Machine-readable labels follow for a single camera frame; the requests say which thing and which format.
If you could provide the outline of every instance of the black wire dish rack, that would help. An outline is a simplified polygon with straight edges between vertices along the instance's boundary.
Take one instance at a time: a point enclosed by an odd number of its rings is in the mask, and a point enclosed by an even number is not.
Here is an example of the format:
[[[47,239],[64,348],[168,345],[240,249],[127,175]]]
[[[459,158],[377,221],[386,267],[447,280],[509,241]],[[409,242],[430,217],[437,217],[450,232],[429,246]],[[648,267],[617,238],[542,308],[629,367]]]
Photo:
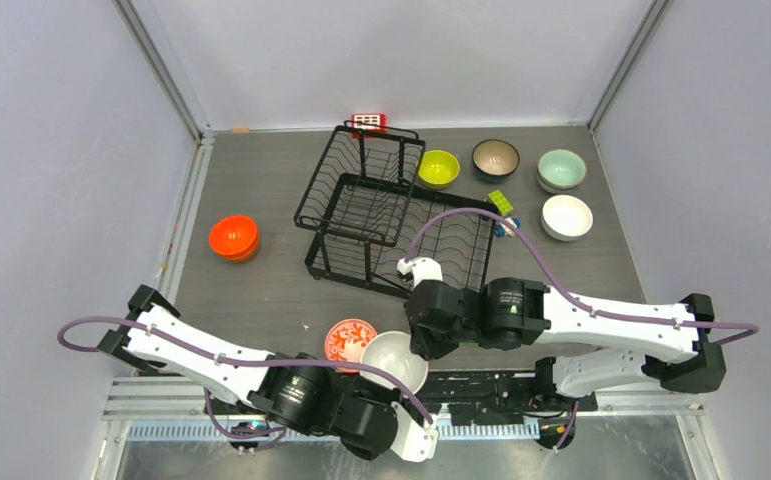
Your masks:
[[[386,132],[345,122],[329,143],[303,194],[294,222],[315,231],[305,264],[315,279],[407,298],[411,283],[397,273],[420,228],[451,208],[497,212],[487,202],[415,186],[426,142],[416,132]],[[417,256],[441,264],[444,281],[480,289],[485,284],[494,222],[455,215],[430,227]]]

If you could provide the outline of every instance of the orange patterned plate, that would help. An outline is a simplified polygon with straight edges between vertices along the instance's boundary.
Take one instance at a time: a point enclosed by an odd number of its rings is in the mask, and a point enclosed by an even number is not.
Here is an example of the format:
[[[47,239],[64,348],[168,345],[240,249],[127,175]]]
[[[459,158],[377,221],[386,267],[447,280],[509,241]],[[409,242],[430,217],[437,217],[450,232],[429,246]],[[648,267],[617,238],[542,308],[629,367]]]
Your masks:
[[[376,336],[376,329],[372,325],[359,320],[348,318],[336,323],[326,334],[324,349],[326,358],[339,362],[358,362],[361,360],[361,352],[364,347]],[[339,368],[344,373],[358,373],[358,370]]]

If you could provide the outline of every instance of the mint green bowl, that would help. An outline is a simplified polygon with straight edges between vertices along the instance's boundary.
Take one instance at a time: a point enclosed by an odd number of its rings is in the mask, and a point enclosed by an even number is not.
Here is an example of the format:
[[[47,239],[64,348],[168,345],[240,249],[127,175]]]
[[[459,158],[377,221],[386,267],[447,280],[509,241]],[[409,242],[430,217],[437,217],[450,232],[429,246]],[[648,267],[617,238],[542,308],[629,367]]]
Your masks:
[[[538,183],[545,190],[558,193],[579,185],[587,171],[585,161],[579,155],[570,150],[551,150],[538,161]]]

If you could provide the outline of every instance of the white wall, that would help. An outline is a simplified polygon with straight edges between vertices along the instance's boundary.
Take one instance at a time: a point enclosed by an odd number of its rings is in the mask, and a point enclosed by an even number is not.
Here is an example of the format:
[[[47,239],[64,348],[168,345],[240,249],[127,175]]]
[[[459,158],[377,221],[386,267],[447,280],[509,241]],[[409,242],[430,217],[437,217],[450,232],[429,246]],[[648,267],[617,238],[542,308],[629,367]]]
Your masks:
[[[648,300],[761,325],[706,406],[728,478],[771,479],[771,0],[677,1],[598,140]]]
[[[650,4],[148,2],[217,130],[331,127],[353,112],[409,127],[585,123]]]
[[[192,152],[110,1],[0,2],[0,479],[87,478],[124,368],[55,333],[153,281]]]

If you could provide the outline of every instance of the wood grain surface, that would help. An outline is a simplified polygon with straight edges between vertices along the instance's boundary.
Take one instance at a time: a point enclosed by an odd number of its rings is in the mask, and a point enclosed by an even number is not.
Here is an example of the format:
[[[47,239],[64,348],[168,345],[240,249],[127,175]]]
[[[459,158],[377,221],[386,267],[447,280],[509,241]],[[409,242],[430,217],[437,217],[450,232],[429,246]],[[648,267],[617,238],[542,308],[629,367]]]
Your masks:
[[[499,188],[514,205],[521,229],[540,249],[556,276],[584,295],[641,301],[633,268],[603,169],[584,127],[431,129],[419,131],[427,150],[456,155],[462,173],[448,193],[482,199]],[[314,233],[297,228],[293,215],[330,132],[220,134],[216,137],[188,248],[177,308],[183,320],[230,342],[290,355],[323,356],[324,336],[344,318],[367,320],[379,332],[408,331],[403,301],[328,280],[316,281],[303,258]],[[480,141],[499,138],[521,156],[503,183],[482,183],[471,171],[470,154]],[[537,184],[536,166],[549,150],[565,148],[588,165],[571,194],[587,203],[594,227],[582,239],[562,243],[541,227],[541,206],[550,195]],[[211,227],[223,217],[252,217],[261,248],[244,264],[217,258],[208,246]],[[488,280],[519,277],[546,281],[516,238],[495,239]],[[585,345],[538,345],[510,352],[462,347],[433,362],[434,369],[532,368],[545,356],[590,351]]]

